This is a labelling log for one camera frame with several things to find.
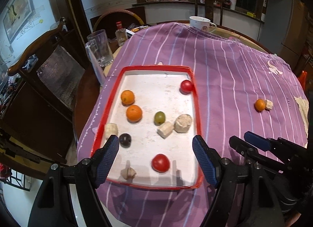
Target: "coffee cup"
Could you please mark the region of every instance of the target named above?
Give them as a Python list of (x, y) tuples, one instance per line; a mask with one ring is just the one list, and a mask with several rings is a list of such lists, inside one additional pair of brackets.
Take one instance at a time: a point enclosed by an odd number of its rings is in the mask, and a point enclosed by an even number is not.
[(211, 22), (211, 20), (203, 17), (198, 16), (191, 16), (189, 17), (189, 23), (190, 26), (196, 27), (200, 30), (212, 33), (216, 30), (217, 26)]

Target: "floor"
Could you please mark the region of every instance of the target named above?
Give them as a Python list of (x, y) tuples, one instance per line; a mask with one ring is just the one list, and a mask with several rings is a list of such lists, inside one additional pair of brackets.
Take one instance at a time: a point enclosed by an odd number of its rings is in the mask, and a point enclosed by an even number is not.
[[(74, 144), (72, 144), (68, 151), (67, 160), (69, 165), (77, 163), (76, 147)], [(32, 178), (30, 180), (31, 188), (29, 192), (2, 183), (5, 204), (11, 215), (15, 218), (21, 227), (27, 227), (28, 225), (30, 211), (42, 183), (42, 181), (38, 179)], [(70, 190), (77, 224), (79, 227), (85, 227), (86, 224), (78, 202), (75, 185), (70, 185)], [(113, 227), (129, 227), (129, 225), (118, 221), (104, 205), (102, 206)]]

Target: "green grape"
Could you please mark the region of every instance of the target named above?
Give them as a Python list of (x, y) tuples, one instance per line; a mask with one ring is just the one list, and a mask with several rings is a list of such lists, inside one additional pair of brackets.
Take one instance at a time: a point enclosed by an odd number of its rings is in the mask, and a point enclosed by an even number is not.
[(154, 115), (154, 124), (155, 125), (161, 125), (165, 122), (165, 114), (162, 111), (157, 112)]

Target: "small orange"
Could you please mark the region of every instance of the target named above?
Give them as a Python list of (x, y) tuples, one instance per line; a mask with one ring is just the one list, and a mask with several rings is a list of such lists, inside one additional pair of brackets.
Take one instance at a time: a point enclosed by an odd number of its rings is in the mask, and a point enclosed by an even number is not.
[(122, 103), (125, 105), (133, 104), (135, 102), (135, 95), (130, 90), (125, 90), (121, 94)]
[(257, 111), (263, 111), (265, 110), (266, 104), (264, 102), (264, 100), (262, 99), (257, 99), (257, 101), (255, 102), (255, 108)]
[(126, 110), (126, 116), (129, 121), (137, 122), (142, 118), (142, 110), (137, 105), (131, 105)]

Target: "metal bolt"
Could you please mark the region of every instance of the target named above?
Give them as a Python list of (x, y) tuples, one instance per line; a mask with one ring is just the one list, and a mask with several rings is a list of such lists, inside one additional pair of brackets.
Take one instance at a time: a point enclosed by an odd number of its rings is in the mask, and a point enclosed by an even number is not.
[(83, 159), (83, 160), (81, 161), (81, 163), (82, 163), (83, 165), (87, 165), (88, 163), (90, 163), (90, 158), (85, 158), (85, 159)]
[(51, 165), (51, 170), (56, 170), (58, 168), (58, 165), (56, 163)]
[(257, 162), (256, 162), (253, 166), (254, 166), (257, 170), (259, 170), (259, 169), (262, 168), (262, 165), (259, 164), (259, 163), (257, 163)]
[(229, 164), (230, 163), (230, 160), (228, 159), (228, 158), (222, 158), (221, 159), (221, 162), (223, 163), (223, 164)]

